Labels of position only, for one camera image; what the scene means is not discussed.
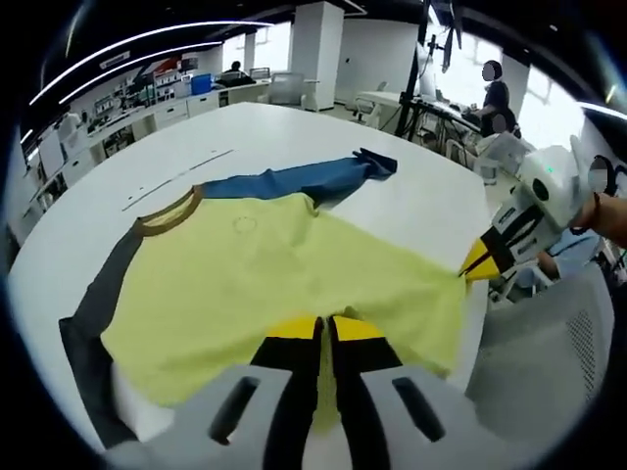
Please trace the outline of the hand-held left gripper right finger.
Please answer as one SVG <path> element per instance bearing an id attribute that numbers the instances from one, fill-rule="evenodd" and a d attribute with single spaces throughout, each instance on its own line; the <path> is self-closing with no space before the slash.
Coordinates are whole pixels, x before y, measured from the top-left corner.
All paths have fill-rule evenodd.
<path id="1" fill-rule="evenodd" d="M 328 321 L 337 407 L 356 469 L 523 469 L 527 446 L 499 438 L 458 389 L 401 362 L 374 325 Z"/>

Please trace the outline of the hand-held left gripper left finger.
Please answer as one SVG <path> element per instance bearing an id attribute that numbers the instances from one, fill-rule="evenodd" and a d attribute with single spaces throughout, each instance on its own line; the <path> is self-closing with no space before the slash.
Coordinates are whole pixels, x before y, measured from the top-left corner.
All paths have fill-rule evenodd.
<path id="1" fill-rule="evenodd" d="M 299 469 L 317 403 L 323 321 L 271 328 L 247 365 L 231 366 L 174 411 L 152 440 L 105 454 L 110 469 Z"/>

